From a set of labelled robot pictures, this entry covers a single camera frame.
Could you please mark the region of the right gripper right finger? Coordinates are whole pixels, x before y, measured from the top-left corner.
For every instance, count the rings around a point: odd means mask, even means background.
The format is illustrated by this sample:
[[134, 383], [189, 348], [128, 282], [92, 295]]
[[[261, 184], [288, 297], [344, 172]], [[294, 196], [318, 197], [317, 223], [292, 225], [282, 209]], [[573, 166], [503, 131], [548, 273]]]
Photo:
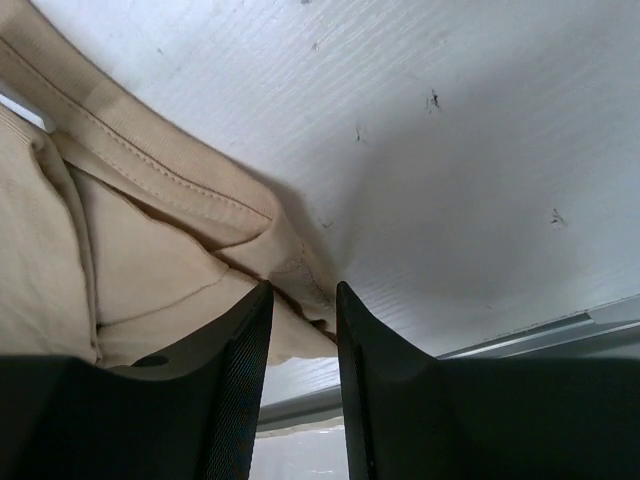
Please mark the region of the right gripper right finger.
[[353, 479], [635, 479], [631, 359], [436, 359], [337, 287]]

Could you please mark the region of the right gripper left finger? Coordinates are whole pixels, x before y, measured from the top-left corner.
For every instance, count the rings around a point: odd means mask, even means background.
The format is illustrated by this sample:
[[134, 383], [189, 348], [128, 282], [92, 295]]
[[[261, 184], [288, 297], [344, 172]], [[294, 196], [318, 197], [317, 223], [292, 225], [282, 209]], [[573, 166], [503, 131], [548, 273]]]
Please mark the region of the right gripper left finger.
[[130, 366], [60, 355], [1, 360], [5, 479], [245, 479], [272, 330], [274, 293]]

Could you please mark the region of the beige t shirt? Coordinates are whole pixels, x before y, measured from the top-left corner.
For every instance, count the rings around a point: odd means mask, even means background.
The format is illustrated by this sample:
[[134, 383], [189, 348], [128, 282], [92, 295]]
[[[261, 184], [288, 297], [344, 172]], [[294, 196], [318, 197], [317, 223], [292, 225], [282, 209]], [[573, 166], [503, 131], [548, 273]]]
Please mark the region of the beige t shirt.
[[273, 192], [1, 5], [1, 350], [130, 365], [275, 288], [268, 360], [332, 357], [332, 283]]

